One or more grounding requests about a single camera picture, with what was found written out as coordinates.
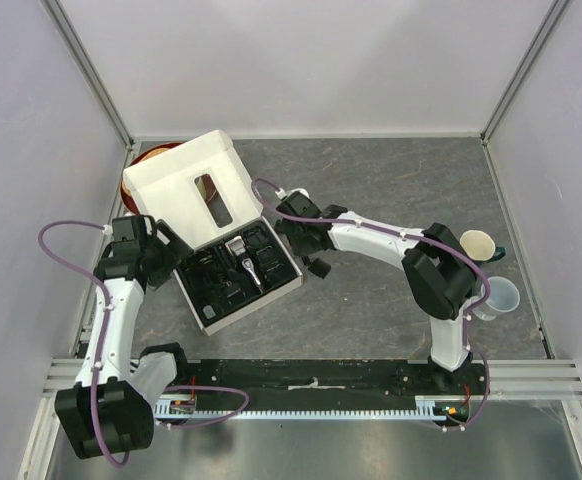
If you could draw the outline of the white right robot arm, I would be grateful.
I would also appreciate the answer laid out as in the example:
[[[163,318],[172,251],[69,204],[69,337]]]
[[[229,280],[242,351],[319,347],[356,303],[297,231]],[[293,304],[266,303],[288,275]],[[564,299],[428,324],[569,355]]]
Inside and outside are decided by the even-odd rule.
[[[343,207],[322,210],[302,189],[275,190],[280,204],[277,226],[295,255],[335,250],[361,254],[402,271],[412,296],[430,318],[432,347],[429,381],[438,392],[454,392],[465,381],[470,358],[467,323],[490,297],[491,287],[479,262],[444,225],[399,228],[371,221]]]

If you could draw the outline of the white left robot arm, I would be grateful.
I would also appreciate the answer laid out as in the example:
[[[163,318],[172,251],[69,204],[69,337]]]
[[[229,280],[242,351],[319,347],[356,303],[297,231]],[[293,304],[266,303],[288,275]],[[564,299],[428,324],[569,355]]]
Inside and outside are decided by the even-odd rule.
[[[100,229],[110,241],[86,274],[97,287],[92,334],[73,385],[56,394],[55,412],[78,458],[122,466],[130,452],[151,445],[162,393],[182,392],[190,382],[178,343],[148,347],[138,361],[131,350],[146,292],[193,251],[150,215],[118,217]]]

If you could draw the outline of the white cardboard clipper box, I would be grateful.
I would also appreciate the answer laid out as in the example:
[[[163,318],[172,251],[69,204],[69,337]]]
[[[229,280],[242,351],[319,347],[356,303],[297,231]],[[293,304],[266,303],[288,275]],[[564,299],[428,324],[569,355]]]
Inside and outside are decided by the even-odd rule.
[[[193,251],[188,259],[210,243],[265,219],[251,181],[233,141],[215,130],[142,154],[124,170],[122,188],[138,213],[164,220],[186,242]]]

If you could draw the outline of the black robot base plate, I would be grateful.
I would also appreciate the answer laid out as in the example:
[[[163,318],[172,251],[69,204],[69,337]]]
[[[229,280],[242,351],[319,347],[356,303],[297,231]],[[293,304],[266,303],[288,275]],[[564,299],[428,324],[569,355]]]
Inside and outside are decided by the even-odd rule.
[[[190,360],[184,381],[229,387],[249,396],[249,413],[412,410],[418,396],[461,400],[482,395],[481,362],[450,373],[431,361],[408,360]]]

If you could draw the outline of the black comb guard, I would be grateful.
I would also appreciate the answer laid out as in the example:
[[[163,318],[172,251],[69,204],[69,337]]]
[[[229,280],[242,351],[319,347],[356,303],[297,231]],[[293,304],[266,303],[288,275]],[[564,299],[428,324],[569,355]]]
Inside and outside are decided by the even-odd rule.
[[[320,258],[310,260],[308,270],[320,279],[325,279],[331,271],[331,265]]]
[[[243,288],[236,283],[227,285],[223,289],[223,295],[225,297],[227,304],[231,308],[235,308],[248,298],[248,295],[245,293]]]

